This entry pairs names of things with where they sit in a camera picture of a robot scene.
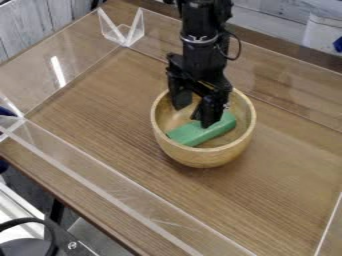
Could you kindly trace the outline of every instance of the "clear acrylic enclosure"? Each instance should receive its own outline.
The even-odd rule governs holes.
[[[72,87],[72,82],[83,75],[87,76],[87,72],[95,70],[104,59],[115,58],[115,52],[119,52],[123,47],[162,62],[166,62],[168,52],[182,53],[179,31],[179,20],[143,8],[130,13],[123,13],[120,8],[99,9],[3,65],[0,74],[5,80],[0,88],[0,105],[9,108],[17,117],[0,118],[3,133],[0,141],[7,138],[15,140],[60,172],[87,186],[103,200],[114,204],[163,239],[179,247],[186,254],[255,255],[247,249],[248,246],[236,243],[227,234],[222,234],[200,219],[139,185],[120,170],[29,120],[32,110],[44,106],[47,99],[59,97],[64,89],[68,86]],[[235,41],[232,41],[231,48],[232,51],[236,50]],[[230,63],[226,69],[228,77],[234,77],[231,81],[234,86],[261,102],[341,132],[341,90],[337,90],[334,86],[326,89],[325,86],[327,82],[330,85],[338,85],[342,79],[341,74],[311,65],[302,65],[301,61],[287,57],[283,57],[285,62],[278,63],[278,53],[251,44],[243,43],[243,49],[247,53],[242,54],[240,59]],[[259,61],[261,55],[267,58],[267,62]],[[274,68],[279,65],[282,65],[281,73]],[[329,81],[321,80],[321,72],[330,72]],[[310,79],[305,81],[306,85],[303,85],[303,73],[310,74]],[[289,83],[291,87],[277,88],[273,86],[274,80]],[[160,79],[160,84],[155,85],[155,94],[166,88],[163,81]],[[154,96],[147,95],[148,100],[152,101]],[[289,141],[306,147],[294,139]],[[307,153],[307,159],[319,158],[319,154],[318,146]],[[331,221],[326,223],[327,229],[322,234],[321,243],[317,241],[315,255],[341,255],[341,222],[339,200]]]

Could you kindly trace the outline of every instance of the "wood grain surface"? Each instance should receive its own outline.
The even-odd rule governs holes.
[[[119,19],[130,19],[136,6],[107,4],[110,15],[123,10]],[[198,170],[164,155],[152,135],[150,109],[166,89],[164,68],[156,59],[116,50],[31,113],[31,120],[255,254],[313,255],[342,190],[342,136],[321,125],[323,117],[335,120],[330,109],[341,111],[341,75],[244,45],[242,59],[227,70],[234,85],[254,93],[255,136],[234,162]],[[309,120],[313,116],[319,124]],[[183,255],[12,140],[1,144],[0,153],[134,251]],[[108,186],[110,176],[79,167]]]

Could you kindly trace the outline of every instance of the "black cable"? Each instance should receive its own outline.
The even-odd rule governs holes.
[[[45,225],[45,227],[51,233],[51,245],[49,245],[45,256],[52,256],[55,248],[56,248],[56,235],[55,235],[53,227],[44,220],[40,220],[36,218],[21,218],[21,219],[11,220],[11,221],[0,224],[0,233],[4,230],[7,230],[17,225],[23,225],[23,224],[31,223],[31,222],[40,223],[40,224]]]
[[[240,57],[242,43],[240,43],[239,37],[238,37],[234,33],[231,33],[230,31],[227,31],[227,33],[230,34],[230,36],[232,36],[232,37],[238,40],[239,51],[238,51],[238,53],[236,53],[236,56],[235,56],[234,58],[230,57],[230,56],[222,51],[222,49],[220,49],[220,47],[219,47],[219,44],[216,44],[216,47],[218,47],[218,49],[219,49],[220,55],[222,55],[227,60],[235,61],[235,60]]]

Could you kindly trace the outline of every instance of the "white wall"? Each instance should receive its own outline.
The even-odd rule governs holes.
[[[341,10],[338,0],[234,0],[235,5],[306,24],[311,11],[322,8],[327,12]]]

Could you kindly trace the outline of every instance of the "wooden table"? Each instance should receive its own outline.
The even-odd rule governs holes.
[[[168,7],[134,0],[108,1],[104,10],[116,20],[131,20],[136,4],[174,15]],[[102,42],[102,49],[92,53],[98,57],[103,49],[110,51],[112,47],[110,42],[103,43],[99,39],[100,34],[91,34],[96,29],[95,18],[88,16],[68,28],[72,40],[84,42],[72,51],[79,61],[73,63],[71,74],[92,60],[87,57],[90,44]],[[170,24],[166,33],[158,34],[159,39],[172,38],[174,30]],[[236,30],[246,41],[263,43],[262,36]],[[27,63],[39,63],[35,54],[51,49],[52,43],[55,48],[59,47],[56,41],[64,37],[61,33],[60,37],[33,47],[25,53]],[[143,42],[143,50],[154,50],[154,38],[146,40],[150,41]],[[67,81],[72,80],[72,84],[33,111],[29,112],[35,106],[29,97],[23,96],[17,104],[29,112],[27,118],[31,121],[112,166],[251,252],[273,256],[313,255],[342,191],[342,75],[326,69],[329,64],[325,64],[334,62],[338,69],[342,60],[325,57],[321,65],[326,68],[319,68],[297,60],[305,58],[299,48],[299,57],[293,58],[294,45],[278,39],[269,40],[279,44],[281,52],[291,58],[246,43],[242,58],[227,68],[234,86],[251,96],[258,124],[246,153],[220,168],[187,168],[159,149],[148,115],[152,100],[166,89],[166,64],[136,51],[120,48],[76,80],[71,75]],[[164,41],[164,46],[167,49],[178,47],[176,34],[174,41]],[[313,63],[315,59],[309,57],[307,61]],[[0,75],[1,81],[7,81],[3,88],[13,81],[11,62],[1,67]],[[19,75],[16,84],[24,84],[27,79],[39,80],[35,75],[23,76],[27,78],[21,79]],[[19,93],[15,87],[5,89],[12,95]],[[12,139],[1,143],[0,154],[138,254],[184,255],[179,247]],[[86,175],[90,182],[110,186],[110,175],[99,175],[86,166],[79,174]]]

